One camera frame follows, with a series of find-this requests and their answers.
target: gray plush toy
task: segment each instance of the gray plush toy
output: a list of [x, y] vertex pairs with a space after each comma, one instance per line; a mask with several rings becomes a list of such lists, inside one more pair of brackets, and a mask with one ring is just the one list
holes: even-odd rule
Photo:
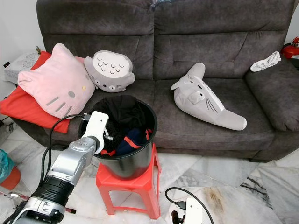
[[135, 81], [132, 62], [122, 54], [100, 50], [86, 57], [84, 65], [96, 88], [106, 92], [124, 91]]
[[175, 90], [176, 105], [203, 121], [237, 131], [243, 130], [247, 125], [246, 119], [224, 108], [215, 93], [202, 81], [205, 71], [203, 63], [196, 63], [171, 87], [171, 90]]

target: white wall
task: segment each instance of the white wall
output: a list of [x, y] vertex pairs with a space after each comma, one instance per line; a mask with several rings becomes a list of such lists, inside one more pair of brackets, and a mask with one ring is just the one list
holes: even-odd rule
[[296, 36], [299, 36], [299, 5], [297, 6], [292, 17], [285, 43], [290, 43]]
[[[0, 78], [3, 64], [19, 55], [44, 49], [36, 17], [37, 0], [0, 0]], [[0, 99], [10, 94], [14, 85], [0, 80]]]

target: totoro pillow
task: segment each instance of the totoro pillow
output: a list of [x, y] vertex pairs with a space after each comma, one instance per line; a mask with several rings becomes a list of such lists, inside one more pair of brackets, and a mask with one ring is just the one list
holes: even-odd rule
[[122, 54], [100, 50], [86, 57], [84, 65], [96, 88], [106, 92], [124, 91], [135, 81], [132, 62]]
[[196, 63], [186, 75], [172, 85], [174, 101], [179, 109], [203, 121], [241, 131], [247, 121], [225, 109], [215, 93], [202, 80], [206, 71], [203, 63]]
[[52, 56], [34, 71], [21, 71], [19, 86], [47, 113], [63, 118], [80, 113], [94, 92], [84, 64], [61, 43]]

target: marble floor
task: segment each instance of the marble floor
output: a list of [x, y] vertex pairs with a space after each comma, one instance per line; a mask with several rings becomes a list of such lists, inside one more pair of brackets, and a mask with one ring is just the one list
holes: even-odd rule
[[[31, 195], [38, 185], [41, 158], [45, 147], [35, 142], [19, 127], [0, 141], [21, 171], [21, 181], [14, 189]], [[57, 158], [59, 151], [54, 151]], [[299, 149], [285, 158], [268, 163], [248, 160], [178, 154], [158, 154], [160, 176], [159, 203], [161, 216], [151, 220], [146, 214], [118, 211], [106, 213], [95, 185], [99, 162], [94, 157], [71, 194], [67, 207], [76, 214], [65, 214], [62, 224], [171, 224], [171, 212], [184, 211], [166, 200], [169, 187], [181, 187], [195, 194], [208, 208], [215, 224], [299, 224]], [[136, 194], [112, 192], [116, 206], [143, 208]], [[185, 200], [188, 195], [174, 190], [173, 200]], [[13, 211], [18, 201], [0, 196], [0, 223]], [[203, 212], [203, 224], [209, 224]]]

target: sofa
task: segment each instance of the sofa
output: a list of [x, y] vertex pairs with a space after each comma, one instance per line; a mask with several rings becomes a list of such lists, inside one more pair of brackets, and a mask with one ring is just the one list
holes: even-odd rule
[[[105, 49], [133, 62], [136, 81], [124, 92], [96, 90], [82, 113], [104, 97], [130, 94], [156, 113], [159, 152], [278, 160], [299, 147], [299, 72], [279, 64], [251, 72], [254, 62], [280, 51], [295, 0], [38, 0], [46, 51], [63, 43], [76, 56]], [[196, 119], [175, 105], [171, 86], [197, 62], [225, 108], [247, 120], [233, 131]], [[48, 145], [49, 129], [14, 119]], [[81, 136], [80, 118], [53, 143]]]

